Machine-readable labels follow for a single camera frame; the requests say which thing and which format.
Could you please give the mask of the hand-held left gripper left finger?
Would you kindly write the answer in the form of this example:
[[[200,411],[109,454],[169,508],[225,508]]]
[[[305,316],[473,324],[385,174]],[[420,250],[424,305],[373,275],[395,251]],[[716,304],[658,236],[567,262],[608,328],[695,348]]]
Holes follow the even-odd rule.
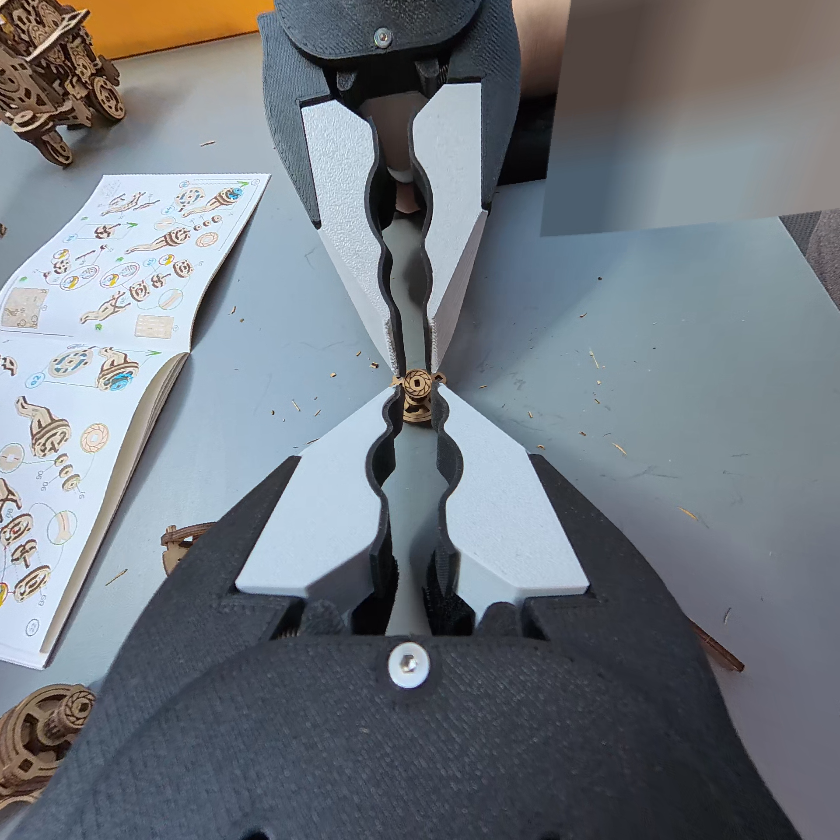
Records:
[[[396,595],[389,507],[401,389],[386,388],[299,458],[236,585],[330,601],[355,634],[383,634]]]

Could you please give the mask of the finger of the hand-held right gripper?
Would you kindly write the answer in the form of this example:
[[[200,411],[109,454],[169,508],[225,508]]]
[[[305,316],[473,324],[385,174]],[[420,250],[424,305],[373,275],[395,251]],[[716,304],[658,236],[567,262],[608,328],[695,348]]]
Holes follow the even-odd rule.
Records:
[[[386,247],[371,214],[380,162],[375,127],[336,100],[306,106],[301,116],[321,240],[376,349],[398,368],[393,301],[383,288]]]
[[[482,206],[480,82],[443,85],[416,114],[411,153],[425,190],[423,252],[430,272],[427,354],[437,371],[452,340],[480,238]]]

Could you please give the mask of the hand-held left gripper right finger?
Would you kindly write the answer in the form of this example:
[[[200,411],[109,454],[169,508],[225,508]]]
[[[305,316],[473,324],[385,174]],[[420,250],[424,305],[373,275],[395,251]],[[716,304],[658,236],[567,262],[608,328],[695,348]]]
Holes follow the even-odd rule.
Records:
[[[447,481],[427,571],[435,635],[468,635],[493,604],[580,595],[589,582],[526,449],[445,385],[432,421]]]

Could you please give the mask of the small wooden gear part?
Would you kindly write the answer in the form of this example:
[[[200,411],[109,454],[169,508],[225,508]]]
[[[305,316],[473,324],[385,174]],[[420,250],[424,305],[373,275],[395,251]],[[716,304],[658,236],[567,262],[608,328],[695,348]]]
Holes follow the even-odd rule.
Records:
[[[430,374],[422,369],[413,369],[405,376],[394,376],[391,386],[401,386],[404,393],[403,421],[408,424],[423,424],[432,417],[432,385],[446,384],[442,372]]]

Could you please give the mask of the person's right forearm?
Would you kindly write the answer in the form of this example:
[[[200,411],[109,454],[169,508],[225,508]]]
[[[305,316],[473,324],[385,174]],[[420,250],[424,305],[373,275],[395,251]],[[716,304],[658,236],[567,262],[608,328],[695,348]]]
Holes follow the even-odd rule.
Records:
[[[521,99],[555,95],[571,1],[512,1],[520,54]]]

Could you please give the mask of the wooden robot model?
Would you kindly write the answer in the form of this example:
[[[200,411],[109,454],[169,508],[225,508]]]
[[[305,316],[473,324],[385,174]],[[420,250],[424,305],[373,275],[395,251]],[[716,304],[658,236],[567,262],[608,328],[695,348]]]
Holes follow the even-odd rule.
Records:
[[[57,1],[1,2],[2,121],[63,167],[73,155],[60,125],[89,127],[94,112],[125,117],[119,71],[96,53],[89,15]]]

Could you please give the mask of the wooden half-disc hook assembly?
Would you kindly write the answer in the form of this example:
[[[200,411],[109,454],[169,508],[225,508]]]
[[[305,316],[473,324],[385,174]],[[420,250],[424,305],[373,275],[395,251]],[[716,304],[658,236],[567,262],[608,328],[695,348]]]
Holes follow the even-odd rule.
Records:
[[[186,556],[190,548],[201,536],[203,536],[215,521],[208,521],[193,524],[191,526],[178,528],[175,525],[168,526],[161,535],[161,546],[163,546],[162,563],[164,573],[169,576],[173,570]]]

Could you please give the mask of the yellow panel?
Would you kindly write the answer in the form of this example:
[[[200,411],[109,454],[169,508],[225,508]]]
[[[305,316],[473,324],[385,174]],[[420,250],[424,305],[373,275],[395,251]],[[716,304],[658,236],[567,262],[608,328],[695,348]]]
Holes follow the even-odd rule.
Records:
[[[249,34],[272,1],[69,1],[90,10],[87,29],[110,59]]]

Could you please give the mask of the illustrated instruction booklet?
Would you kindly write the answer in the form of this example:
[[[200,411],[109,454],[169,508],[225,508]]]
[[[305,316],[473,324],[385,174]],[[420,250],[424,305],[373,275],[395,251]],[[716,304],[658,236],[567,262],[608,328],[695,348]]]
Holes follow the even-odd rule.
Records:
[[[106,175],[5,287],[3,661],[47,666],[269,179]]]

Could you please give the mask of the flat dark wooden piece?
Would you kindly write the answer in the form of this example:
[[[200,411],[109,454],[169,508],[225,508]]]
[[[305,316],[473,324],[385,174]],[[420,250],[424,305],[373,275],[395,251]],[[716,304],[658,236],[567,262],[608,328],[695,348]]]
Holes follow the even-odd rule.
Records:
[[[692,630],[697,635],[705,653],[712,661],[720,667],[734,672],[742,673],[745,669],[744,663],[732,652],[723,647],[714,637],[709,635],[698,624],[689,621]]]

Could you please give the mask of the round wooden wheel assembly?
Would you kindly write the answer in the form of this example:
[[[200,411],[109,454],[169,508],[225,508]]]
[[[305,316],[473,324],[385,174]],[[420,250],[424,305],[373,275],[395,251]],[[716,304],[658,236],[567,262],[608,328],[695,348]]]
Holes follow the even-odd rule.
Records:
[[[35,802],[88,719],[96,694],[54,684],[32,692],[1,719],[1,806]]]

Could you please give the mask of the dark grey fabric seat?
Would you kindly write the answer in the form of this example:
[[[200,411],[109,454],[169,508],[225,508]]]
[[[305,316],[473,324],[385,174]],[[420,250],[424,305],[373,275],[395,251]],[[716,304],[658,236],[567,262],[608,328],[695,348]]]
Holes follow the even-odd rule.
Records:
[[[827,209],[783,215],[787,228],[831,299],[839,306],[839,214]]]

